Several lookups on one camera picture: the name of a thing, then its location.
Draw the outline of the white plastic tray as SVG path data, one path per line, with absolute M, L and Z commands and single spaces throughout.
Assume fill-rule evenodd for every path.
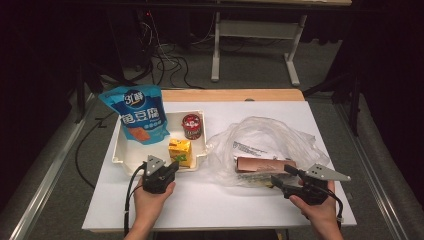
M 149 155 L 156 156 L 165 161 L 165 165 L 171 163 L 168 151 L 168 144 L 171 139 L 185 140 L 185 133 L 182 126 L 183 118 L 188 114 L 197 115 L 201 123 L 201 135 L 198 139 L 191 141 L 192 163 L 189 167 L 180 167 L 180 172 L 196 171 L 200 162 L 207 156 L 206 153 L 206 133 L 204 124 L 204 112 L 202 110 L 168 112 L 166 114 L 168 125 L 167 135 L 163 141 L 150 145 L 143 145 L 135 140 L 128 140 L 121 121 L 118 120 L 113 137 L 116 139 L 113 144 L 114 150 L 111 160 L 115 164 L 121 164 L 128 175 L 132 175 L 138 166 L 145 161 Z

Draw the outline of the white table mat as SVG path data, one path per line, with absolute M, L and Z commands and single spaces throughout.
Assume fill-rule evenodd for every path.
M 249 116 L 269 117 L 311 134 L 325 150 L 321 134 L 305 101 L 167 102 L 172 114 L 201 110 L 207 138 Z M 122 232 L 130 177 L 112 163 L 119 138 L 116 127 L 82 225 L 92 232 Z M 156 231 L 278 229 L 306 226 L 308 221 L 277 188 L 225 187 L 204 167 L 176 174 L 176 189 L 156 221 Z

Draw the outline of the clear plastic bag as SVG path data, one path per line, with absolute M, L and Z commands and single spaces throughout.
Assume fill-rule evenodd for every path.
M 223 186 L 270 186 L 272 174 L 282 173 L 290 183 L 294 178 L 272 163 L 287 161 L 301 169 L 315 163 L 328 165 L 330 158 L 320 150 L 313 135 L 289 127 L 282 121 L 266 117 L 248 117 L 231 124 L 207 141 L 205 167 Z M 253 170 L 238 170 L 238 157 L 270 160 Z

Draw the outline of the person's left hand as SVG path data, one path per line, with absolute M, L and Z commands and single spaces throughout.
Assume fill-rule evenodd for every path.
M 154 224 L 165 204 L 165 201 L 171 196 L 176 184 L 171 182 L 164 193 L 152 194 L 143 189 L 143 182 L 139 181 L 134 191 L 135 203 L 135 222 L 143 224 Z

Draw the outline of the brown box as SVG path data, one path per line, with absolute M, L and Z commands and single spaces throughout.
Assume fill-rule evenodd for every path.
M 292 160 L 238 157 L 235 171 L 237 173 L 283 172 L 286 165 L 296 167 L 296 163 Z

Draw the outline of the white metal desk frame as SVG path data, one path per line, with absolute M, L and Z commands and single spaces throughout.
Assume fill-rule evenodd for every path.
M 299 86 L 300 80 L 294 65 L 300 38 L 302 36 L 306 15 L 301 15 L 295 23 L 259 22 L 247 20 L 222 20 L 220 13 L 215 14 L 214 52 L 212 57 L 211 81 L 220 79 L 220 39 L 222 37 L 262 38 L 274 40 L 291 40 L 291 49 L 283 54 L 290 82 Z

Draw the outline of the person's right hand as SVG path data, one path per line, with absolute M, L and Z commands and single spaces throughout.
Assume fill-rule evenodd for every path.
M 289 200 L 300 210 L 311 223 L 336 223 L 336 200 L 331 196 L 321 205 L 308 205 L 300 197 L 292 195 Z

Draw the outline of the blue snack pouch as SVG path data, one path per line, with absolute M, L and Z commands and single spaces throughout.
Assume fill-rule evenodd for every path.
M 169 134 L 158 86 L 120 86 L 100 94 L 99 98 L 120 116 L 129 140 L 143 145 L 155 144 Z

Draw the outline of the aluminium floor rail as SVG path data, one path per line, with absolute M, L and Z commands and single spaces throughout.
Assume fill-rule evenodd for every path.
M 389 198 L 379 176 L 368 157 L 364 145 L 361 143 L 358 136 L 353 133 L 348 121 L 348 114 L 341 104 L 335 104 L 334 108 L 342 119 L 344 128 L 348 131 L 357 154 L 359 155 L 360 165 L 365 173 L 365 179 L 370 187 L 377 206 L 389 228 L 389 232 L 394 240 L 409 240 L 405 228 L 399 220 L 398 214 L 395 211 L 394 205 Z
M 85 125 L 86 114 L 91 111 L 96 99 L 97 96 L 93 93 L 84 97 L 84 113 L 80 113 L 76 95 L 71 96 L 71 113 L 35 159 L 8 203 L 8 213 L 3 214 L 3 218 L 9 221 L 7 240 L 26 240 L 29 236 Z

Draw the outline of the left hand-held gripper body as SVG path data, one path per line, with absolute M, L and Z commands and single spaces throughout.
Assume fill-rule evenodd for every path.
M 143 164 L 143 190 L 152 194 L 163 194 L 174 181 L 174 165 L 153 155 L 149 155 Z

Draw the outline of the red can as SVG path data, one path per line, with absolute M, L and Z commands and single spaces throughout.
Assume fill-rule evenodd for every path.
M 195 114 L 188 114 L 182 119 L 184 135 L 189 140 L 196 140 L 201 136 L 201 119 Z

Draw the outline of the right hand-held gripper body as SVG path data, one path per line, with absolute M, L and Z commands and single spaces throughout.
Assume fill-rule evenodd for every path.
M 302 187 L 286 185 L 283 195 L 288 199 L 292 195 L 300 197 L 308 205 L 320 205 L 331 194 L 328 181 L 350 181 L 351 177 L 332 170 L 321 164 L 314 164 L 309 169 L 303 170 L 305 175 L 299 177 L 303 181 Z

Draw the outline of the black metal stand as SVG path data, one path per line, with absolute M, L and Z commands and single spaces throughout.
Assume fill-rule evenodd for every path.
M 81 62 L 76 74 L 76 123 L 80 123 L 86 113 L 86 89 L 89 89 L 93 94 L 99 94 L 103 91 L 103 85 L 101 84 L 100 75 L 96 72 L 94 66 L 87 62 Z
M 350 103 L 348 125 L 352 133 L 358 135 L 358 114 L 360 98 L 360 78 L 356 72 L 343 73 L 340 76 L 331 78 L 319 83 L 302 92 L 304 97 L 312 96 L 315 93 L 333 89 L 332 102 L 336 104 Z

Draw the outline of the yellow drink carton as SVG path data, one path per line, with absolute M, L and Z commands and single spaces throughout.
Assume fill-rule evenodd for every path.
M 191 167 L 192 145 L 189 140 L 171 139 L 168 145 L 170 158 L 181 167 Z

